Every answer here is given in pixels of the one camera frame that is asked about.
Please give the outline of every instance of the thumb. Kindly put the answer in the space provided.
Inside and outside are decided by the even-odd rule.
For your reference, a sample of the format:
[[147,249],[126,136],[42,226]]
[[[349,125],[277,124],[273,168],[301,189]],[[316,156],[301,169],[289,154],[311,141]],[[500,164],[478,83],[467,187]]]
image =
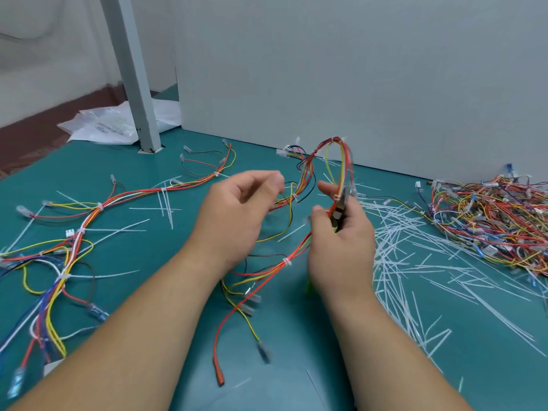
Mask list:
[[284,190],[284,178],[280,172],[275,172],[268,177],[262,185],[249,198],[246,205],[252,214],[265,217],[271,209],[278,193]]
[[335,234],[331,226],[331,220],[327,216],[327,212],[321,206],[314,206],[310,215],[310,223],[312,229],[312,244],[319,239],[325,239],[331,234]]

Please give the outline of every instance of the hand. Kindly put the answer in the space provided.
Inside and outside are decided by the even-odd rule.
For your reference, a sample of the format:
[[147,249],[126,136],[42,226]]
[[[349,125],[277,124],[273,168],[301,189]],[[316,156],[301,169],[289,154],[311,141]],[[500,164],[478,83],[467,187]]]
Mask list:
[[188,239],[222,276],[253,249],[266,214],[284,192],[280,172],[255,170],[215,183],[202,202]]
[[[318,188],[333,198],[338,187],[320,181]],[[327,212],[312,209],[310,278],[328,308],[345,301],[374,298],[375,231],[361,205],[349,196],[342,229],[335,233]]]

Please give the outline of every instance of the right hand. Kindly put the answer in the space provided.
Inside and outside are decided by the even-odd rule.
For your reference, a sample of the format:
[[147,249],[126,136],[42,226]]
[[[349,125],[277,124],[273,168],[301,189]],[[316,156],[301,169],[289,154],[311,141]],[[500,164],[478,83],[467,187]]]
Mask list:
[[[338,186],[320,181],[318,189],[333,198]],[[312,209],[309,272],[328,307],[375,298],[375,230],[353,196],[348,197],[345,215],[342,229],[335,233],[325,209]]]

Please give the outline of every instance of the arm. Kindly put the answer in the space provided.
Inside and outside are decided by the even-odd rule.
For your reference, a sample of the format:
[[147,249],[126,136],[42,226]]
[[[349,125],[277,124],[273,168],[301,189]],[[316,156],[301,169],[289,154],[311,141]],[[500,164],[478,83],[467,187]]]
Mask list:
[[185,246],[11,411],[167,410],[211,290],[255,245],[279,172],[213,185]]
[[[330,196],[337,192],[325,182],[318,187]],[[346,211],[335,234],[325,210],[313,209],[309,271],[339,339],[358,409],[471,411],[378,303],[373,226],[353,197]]]

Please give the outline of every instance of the left hand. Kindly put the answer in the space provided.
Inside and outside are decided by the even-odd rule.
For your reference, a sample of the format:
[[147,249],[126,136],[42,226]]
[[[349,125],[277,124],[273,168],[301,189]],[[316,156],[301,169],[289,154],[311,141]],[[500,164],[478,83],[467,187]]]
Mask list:
[[212,261],[217,279],[253,249],[266,214],[284,192],[280,172],[254,170],[215,183],[202,202],[187,245]]

